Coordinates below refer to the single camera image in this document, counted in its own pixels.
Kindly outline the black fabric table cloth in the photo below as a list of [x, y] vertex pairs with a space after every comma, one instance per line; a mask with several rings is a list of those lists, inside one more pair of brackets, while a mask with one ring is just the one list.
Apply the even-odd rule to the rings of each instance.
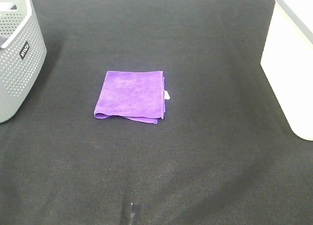
[[[312, 224], [313, 144], [260, 67], [274, 0], [32, 1], [47, 56], [0, 126], [1, 224]], [[165, 118], [94, 118], [109, 70], [162, 70]]]

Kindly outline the white plastic storage bin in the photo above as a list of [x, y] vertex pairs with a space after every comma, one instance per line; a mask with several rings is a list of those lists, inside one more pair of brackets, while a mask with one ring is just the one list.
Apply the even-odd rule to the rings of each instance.
[[313, 139], [313, 0], [275, 0], [261, 67], [300, 138]]

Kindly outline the grey perforated plastic basket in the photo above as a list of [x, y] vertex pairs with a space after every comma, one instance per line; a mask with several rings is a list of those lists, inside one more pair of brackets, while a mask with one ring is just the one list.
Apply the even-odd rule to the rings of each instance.
[[33, 87], [46, 46], [32, 0], [0, 0], [0, 121], [12, 118]]

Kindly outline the purple microfiber towel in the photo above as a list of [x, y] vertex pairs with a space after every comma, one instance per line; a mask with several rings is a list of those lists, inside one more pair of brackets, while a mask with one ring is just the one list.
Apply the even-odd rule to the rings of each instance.
[[163, 71], [108, 71], [95, 106], [94, 117], [120, 116], [157, 124], [166, 113]]

